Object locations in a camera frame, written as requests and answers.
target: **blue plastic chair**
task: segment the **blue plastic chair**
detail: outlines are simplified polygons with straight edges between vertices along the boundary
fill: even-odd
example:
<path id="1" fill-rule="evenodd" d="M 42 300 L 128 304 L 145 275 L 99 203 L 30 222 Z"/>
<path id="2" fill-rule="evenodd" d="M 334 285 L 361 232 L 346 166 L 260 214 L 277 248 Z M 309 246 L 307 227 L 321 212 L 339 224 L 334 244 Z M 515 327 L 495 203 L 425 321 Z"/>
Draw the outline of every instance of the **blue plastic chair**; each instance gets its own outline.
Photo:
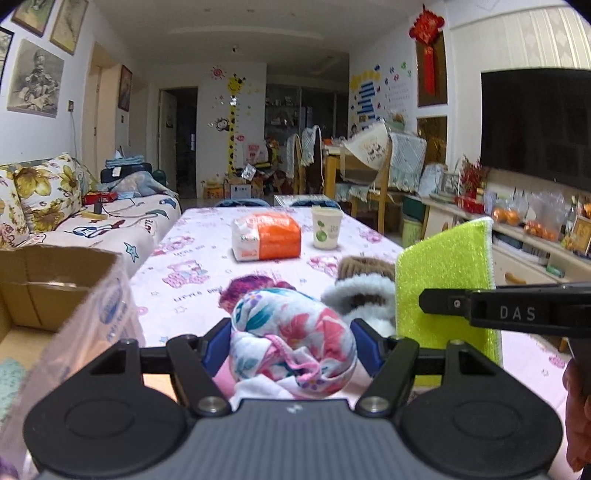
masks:
<path id="1" fill-rule="evenodd" d="M 220 200 L 215 204 L 215 208 L 219 207 L 270 207 L 265 200 L 261 199 L 226 199 Z"/>
<path id="2" fill-rule="evenodd" d="M 336 203 L 334 200 L 296 200 L 290 206 L 338 208 L 339 210 L 341 210 L 340 205 Z"/>

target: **human hand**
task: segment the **human hand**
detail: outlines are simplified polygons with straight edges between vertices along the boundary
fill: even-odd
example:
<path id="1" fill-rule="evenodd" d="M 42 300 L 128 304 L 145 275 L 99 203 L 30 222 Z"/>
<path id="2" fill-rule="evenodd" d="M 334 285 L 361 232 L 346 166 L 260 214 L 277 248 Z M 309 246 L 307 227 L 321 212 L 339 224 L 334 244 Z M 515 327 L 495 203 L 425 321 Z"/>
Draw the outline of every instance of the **human hand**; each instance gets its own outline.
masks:
<path id="1" fill-rule="evenodd" d="M 578 472 L 591 463 L 591 396 L 583 396 L 583 381 L 574 360 L 569 362 L 562 380 L 569 392 L 566 400 L 566 460 L 573 472 Z"/>

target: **sofa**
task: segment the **sofa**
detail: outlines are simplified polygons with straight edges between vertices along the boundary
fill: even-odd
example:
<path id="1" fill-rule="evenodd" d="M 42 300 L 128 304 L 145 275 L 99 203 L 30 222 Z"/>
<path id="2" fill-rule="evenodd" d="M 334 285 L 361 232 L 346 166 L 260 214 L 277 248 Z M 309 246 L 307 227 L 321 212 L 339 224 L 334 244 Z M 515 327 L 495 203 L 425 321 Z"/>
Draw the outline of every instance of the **sofa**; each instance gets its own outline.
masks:
<path id="1" fill-rule="evenodd" d="M 0 166 L 0 248 L 103 249 L 121 254 L 132 277 L 180 217 L 180 205 L 157 194 L 105 203 L 96 217 L 93 205 L 82 206 L 95 183 L 69 155 Z"/>

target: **giraffe wall sticker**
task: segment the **giraffe wall sticker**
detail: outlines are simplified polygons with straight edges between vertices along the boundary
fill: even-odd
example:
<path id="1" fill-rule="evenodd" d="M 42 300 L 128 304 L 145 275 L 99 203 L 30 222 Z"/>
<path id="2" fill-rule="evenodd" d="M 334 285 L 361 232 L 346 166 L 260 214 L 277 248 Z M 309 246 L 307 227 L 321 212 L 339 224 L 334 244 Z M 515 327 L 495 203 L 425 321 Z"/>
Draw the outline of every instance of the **giraffe wall sticker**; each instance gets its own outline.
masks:
<path id="1" fill-rule="evenodd" d="M 238 94 L 242 90 L 246 78 L 238 77 L 236 74 L 231 76 L 228 80 L 228 91 L 230 92 L 230 115 L 228 117 L 228 173 L 236 173 L 236 162 L 234 159 L 235 152 L 235 135 L 234 129 L 236 127 L 236 106 L 238 104 Z"/>

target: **green apple print on cup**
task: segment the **green apple print on cup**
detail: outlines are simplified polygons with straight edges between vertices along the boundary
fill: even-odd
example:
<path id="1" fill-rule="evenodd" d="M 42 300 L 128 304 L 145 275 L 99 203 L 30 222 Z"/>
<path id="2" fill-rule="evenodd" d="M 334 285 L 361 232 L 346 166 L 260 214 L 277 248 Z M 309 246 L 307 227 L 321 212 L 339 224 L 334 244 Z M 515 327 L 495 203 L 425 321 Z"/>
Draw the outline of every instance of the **green apple print on cup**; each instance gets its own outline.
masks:
<path id="1" fill-rule="evenodd" d="M 326 232 L 324 230 L 322 230 L 324 228 L 324 223 L 321 222 L 320 220 L 318 220 L 318 226 L 320 227 L 320 230 L 318 232 L 316 232 L 316 239 L 319 242 L 326 242 Z"/>

